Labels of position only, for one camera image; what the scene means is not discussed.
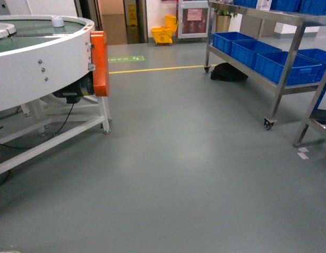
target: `white machine frame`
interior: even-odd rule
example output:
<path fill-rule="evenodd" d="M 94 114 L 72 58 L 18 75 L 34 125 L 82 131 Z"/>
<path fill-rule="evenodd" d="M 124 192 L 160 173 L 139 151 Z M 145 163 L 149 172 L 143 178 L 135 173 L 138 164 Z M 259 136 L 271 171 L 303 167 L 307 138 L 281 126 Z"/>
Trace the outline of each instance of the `white machine frame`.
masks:
<path fill-rule="evenodd" d="M 51 18 L 44 15 L 12 15 L 0 16 L 0 21 L 9 23 L 9 20 L 51 20 Z M 46 126 L 50 123 L 63 122 L 63 117 L 58 117 L 63 109 L 55 107 L 55 114 L 46 113 L 40 98 L 68 86 L 91 70 L 90 34 L 94 31 L 94 23 L 76 17 L 63 17 L 63 20 L 81 23 L 84 27 L 72 34 L 54 34 L 57 39 L 49 42 L 0 52 L 0 111 L 23 105 L 24 112 L 30 112 L 30 119 L 33 121 L 27 128 L 0 136 L 0 143 L 6 143 L 35 130 L 44 134 Z M 97 99 L 87 97 L 85 100 L 99 108 L 98 115 L 76 114 L 70 117 L 69 121 L 81 124 L 0 163 L 0 174 L 96 125 L 102 124 L 104 133 L 110 133 L 111 116 L 107 97 Z"/>

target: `metal bracket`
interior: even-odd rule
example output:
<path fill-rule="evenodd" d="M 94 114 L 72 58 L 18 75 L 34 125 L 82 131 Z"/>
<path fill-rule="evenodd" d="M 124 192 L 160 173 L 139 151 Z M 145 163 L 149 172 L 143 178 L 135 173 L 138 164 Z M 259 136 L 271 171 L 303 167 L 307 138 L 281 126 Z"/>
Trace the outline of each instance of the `metal bracket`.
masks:
<path fill-rule="evenodd" d="M 94 71 L 96 69 L 95 64 L 88 63 L 88 71 Z"/>

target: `glass cabinet door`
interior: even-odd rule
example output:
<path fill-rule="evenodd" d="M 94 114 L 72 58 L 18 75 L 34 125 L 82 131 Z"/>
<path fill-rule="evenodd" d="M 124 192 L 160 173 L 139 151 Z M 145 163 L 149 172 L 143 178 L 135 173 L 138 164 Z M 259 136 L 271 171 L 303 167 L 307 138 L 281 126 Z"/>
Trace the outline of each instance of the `glass cabinet door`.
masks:
<path fill-rule="evenodd" d="M 207 0 L 179 0 L 178 38 L 207 37 L 209 8 Z"/>

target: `yellow floor line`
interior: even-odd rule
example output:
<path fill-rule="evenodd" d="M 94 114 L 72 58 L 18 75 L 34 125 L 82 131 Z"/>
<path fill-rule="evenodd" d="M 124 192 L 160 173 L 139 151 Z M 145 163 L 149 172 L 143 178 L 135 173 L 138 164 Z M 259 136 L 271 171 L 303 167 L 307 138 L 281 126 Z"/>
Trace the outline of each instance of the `yellow floor line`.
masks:
<path fill-rule="evenodd" d="M 204 66 L 203 65 L 194 65 L 194 66 L 181 66 L 181 67 L 160 67 L 158 69 L 112 71 L 112 72 L 109 72 L 109 74 L 124 74 L 124 73 L 161 71 L 161 70 L 180 70 L 180 69 L 192 69 L 192 68 L 196 68 L 196 67 L 204 67 Z"/>

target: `black bag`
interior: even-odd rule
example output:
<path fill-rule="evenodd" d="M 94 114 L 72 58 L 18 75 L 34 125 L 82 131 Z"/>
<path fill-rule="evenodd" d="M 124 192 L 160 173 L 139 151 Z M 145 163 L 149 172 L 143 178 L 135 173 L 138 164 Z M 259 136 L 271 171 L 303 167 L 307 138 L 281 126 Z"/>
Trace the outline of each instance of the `black bag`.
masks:
<path fill-rule="evenodd" d="M 211 80 L 237 82 L 246 80 L 248 76 L 226 62 L 215 66 L 210 78 Z"/>

